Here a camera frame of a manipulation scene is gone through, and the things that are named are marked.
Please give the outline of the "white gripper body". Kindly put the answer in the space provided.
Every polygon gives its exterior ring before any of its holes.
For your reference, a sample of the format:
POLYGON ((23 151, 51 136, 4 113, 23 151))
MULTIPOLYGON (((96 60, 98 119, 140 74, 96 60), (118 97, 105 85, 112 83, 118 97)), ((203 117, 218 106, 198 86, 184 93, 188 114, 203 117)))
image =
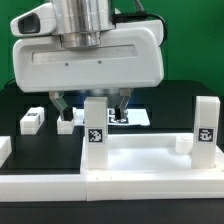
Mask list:
POLYGON ((56 36, 24 38, 13 47, 24 92, 155 87, 164 77, 159 20, 120 23, 97 47, 64 49, 56 36))

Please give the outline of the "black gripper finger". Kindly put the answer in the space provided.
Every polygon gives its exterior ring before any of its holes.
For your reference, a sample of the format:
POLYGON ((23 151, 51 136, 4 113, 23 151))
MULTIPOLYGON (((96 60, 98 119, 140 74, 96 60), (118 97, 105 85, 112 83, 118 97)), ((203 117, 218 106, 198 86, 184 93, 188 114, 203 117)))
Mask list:
POLYGON ((119 105, 115 106, 115 119, 116 120, 124 120, 127 118, 127 105, 131 98, 132 89, 131 88, 121 88, 119 92, 122 97, 119 105))
POLYGON ((61 91, 51 91, 49 98, 53 105, 58 109, 62 121, 71 121, 74 118, 73 108, 69 106, 63 98, 61 91))

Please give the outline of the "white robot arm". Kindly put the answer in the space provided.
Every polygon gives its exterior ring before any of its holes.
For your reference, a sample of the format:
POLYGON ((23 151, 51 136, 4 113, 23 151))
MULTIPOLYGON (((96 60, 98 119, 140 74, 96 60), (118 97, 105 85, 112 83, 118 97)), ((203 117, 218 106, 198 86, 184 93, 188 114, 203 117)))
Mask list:
POLYGON ((112 0, 48 0, 11 23, 17 85, 47 92, 64 120, 72 118, 65 91, 120 92, 115 119, 127 117, 134 88, 155 87, 164 77, 164 19, 143 10, 117 13, 112 0))

